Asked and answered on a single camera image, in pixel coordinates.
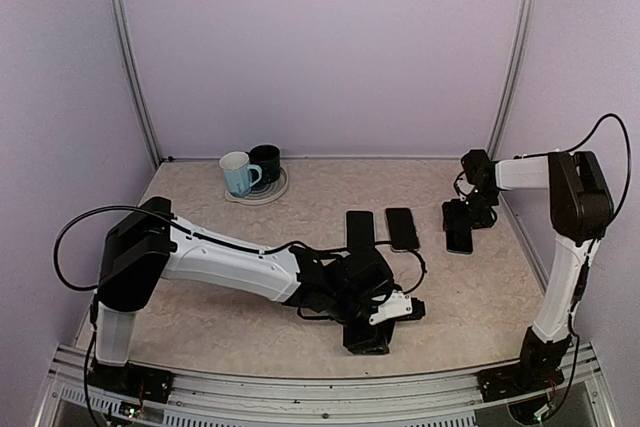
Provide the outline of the black phone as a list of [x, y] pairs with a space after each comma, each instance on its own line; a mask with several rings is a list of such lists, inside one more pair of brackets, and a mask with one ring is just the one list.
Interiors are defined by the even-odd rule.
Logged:
[[447, 230], [445, 232], [446, 250], [460, 255], [473, 253], [473, 237], [471, 229]]
[[371, 211], [346, 212], [346, 247], [350, 252], [375, 245], [375, 222]]

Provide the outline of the black mug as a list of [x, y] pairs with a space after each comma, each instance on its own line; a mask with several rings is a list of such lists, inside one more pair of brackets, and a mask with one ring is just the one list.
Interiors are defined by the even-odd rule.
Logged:
[[280, 178], [280, 149], [271, 144], [262, 144], [249, 151], [250, 162], [261, 168], [262, 177], [259, 185], [268, 185]]

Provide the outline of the left aluminium frame post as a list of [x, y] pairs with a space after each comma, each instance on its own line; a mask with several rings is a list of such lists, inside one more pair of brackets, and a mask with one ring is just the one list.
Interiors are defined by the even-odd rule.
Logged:
[[163, 157], [151, 115], [144, 98], [140, 75], [136, 65], [133, 44], [128, 28], [125, 2], [124, 0], [109, 0], [109, 2], [116, 31], [116, 39], [123, 63], [127, 86], [133, 102], [135, 116], [138, 121], [143, 142], [151, 164], [155, 169], [157, 169], [161, 165]]

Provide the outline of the light blue mug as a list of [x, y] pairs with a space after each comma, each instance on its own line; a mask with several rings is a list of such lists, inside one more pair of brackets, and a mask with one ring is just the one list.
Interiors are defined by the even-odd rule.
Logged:
[[234, 197], [246, 197], [262, 180], [262, 168], [252, 164], [246, 152], [233, 151], [225, 154], [219, 160], [219, 167], [223, 171], [227, 191]]

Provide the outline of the aluminium frame post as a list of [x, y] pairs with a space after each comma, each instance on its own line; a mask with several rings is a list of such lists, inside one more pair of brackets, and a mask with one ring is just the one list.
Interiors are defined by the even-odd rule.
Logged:
[[525, 58], [530, 23], [536, 0], [520, 0], [514, 38], [507, 64], [506, 77], [501, 90], [498, 111], [489, 137], [487, 152], [495, 158], [504, 138], [508, 118], [514, 103], [522, 63]]
[[133, 44], [128, 28], [125, 2], [124, 0], [109, 0], [109, 2], [116, 31], [116, 39], [123, 63], [127, 86], [133, 102], [135, 116], [138, 121], [143, 142], [151, 164], [155, 169], [157, 169], [161, 165], [163, 157], [151, 115], [144, 98], [140, 75], [136, 65]]

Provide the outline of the grey patterned saucer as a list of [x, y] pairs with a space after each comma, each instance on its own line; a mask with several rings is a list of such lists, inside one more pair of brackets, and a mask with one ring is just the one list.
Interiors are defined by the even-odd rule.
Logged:
[[285, 167], [280, 168], [279, 178], [261, 189], [252, 190], [245, 197], [233, 196], [227, 190], [224, 191], [224, 198], [228, 202], [247, 206], [263, 206], [280, 199], [288, 190], [289, 175]]

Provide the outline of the front aluminium rail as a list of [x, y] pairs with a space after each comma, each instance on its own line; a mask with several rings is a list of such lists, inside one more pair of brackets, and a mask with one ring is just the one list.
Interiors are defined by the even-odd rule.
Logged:
[[88, 425], [97, 418], [130, 426], [489, 426], [511, 425], [509, 408], [533, 393], [487, 402], [478, 368], [342, 378], [295, 379], [173, 369], [165, 403], [147, 401], [122, 415], [133, 398], [82, 384], [83, 350], [58, 347], [31, 425]]

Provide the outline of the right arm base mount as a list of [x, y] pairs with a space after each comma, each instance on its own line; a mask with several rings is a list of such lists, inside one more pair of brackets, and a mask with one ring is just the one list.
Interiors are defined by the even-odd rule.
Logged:
[[561, 385], [565, 377], [560, 364], [570, 344], [570, 336], [558, 342], [544, 342], [529, 328], [516, 362], [476, 374], [483, 401], [507, 399], [548, 389], [553, 384]]

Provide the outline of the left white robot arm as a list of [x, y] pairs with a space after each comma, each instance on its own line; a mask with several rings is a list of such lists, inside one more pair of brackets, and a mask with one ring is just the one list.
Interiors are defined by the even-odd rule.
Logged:
[[215, 234], [171, 211], [167, 198], [136, 208], [106, 236], [97, 287], [96, 357], [121, 392], [140, 381], [129, 361], [135, 319], [160, 279], [247, 292], [339, 323], [354, 354], [385, 354], [397, 318], [413, 311], [373, 247], [345, 255], [299, 241], [270, 248]]

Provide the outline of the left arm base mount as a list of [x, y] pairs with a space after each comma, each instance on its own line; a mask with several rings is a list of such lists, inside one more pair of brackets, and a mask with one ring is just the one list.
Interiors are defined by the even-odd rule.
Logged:
[[168, 402], [173, 382], [174, 373], [169, 370], [132, 363], [118, 367], [94, 361], [88, 373], [92, 387], [161, 404]]

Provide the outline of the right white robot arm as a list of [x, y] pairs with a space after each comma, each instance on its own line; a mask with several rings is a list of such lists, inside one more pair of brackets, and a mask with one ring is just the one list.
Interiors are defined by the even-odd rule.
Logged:
[[575, 311], [582, 301], [592, 259], [614, 214], [613, 200], [595, 154], [551, 152], [493, 161], [481, 149], [461, 159], [469, 191], [442, 205], [443, 229], [451, 252], [469, 254], [472, 232], [493, 226], [503, 191], [543, 189], [549, 194], [555, 251], [541, 309], [527, 329], [511, 380], [535, 389], [559, 368], [571, 341]]

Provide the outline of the right aluminium frame post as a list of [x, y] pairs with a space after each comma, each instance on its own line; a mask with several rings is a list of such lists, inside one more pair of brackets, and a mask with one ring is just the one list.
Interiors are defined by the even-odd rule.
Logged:
[[536, 0], [520, 0], [514, 38], [507, 64], [506, 77], [501, 90], [498, 111], [489, 137], [487, 152], [495, 158], [504, 138], [508, 118], [514, 103], [522, 63], [525, 58], [530, 23]]

